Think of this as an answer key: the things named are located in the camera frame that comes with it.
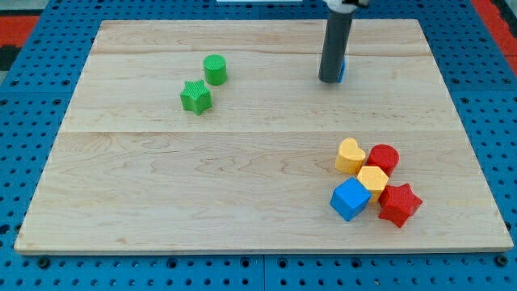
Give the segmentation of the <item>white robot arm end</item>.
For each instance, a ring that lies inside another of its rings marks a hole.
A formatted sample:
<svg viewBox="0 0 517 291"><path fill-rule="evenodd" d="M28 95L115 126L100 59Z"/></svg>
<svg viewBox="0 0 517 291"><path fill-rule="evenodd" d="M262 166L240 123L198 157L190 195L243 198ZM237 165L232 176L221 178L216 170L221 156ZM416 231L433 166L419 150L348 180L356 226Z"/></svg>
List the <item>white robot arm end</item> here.
<svg viewBox="0 0 517 291"><path fill-rule="evenodd" d="M351 14L358 8L369 7L369 0L323 0L333 12L339 14Z"/></svg>

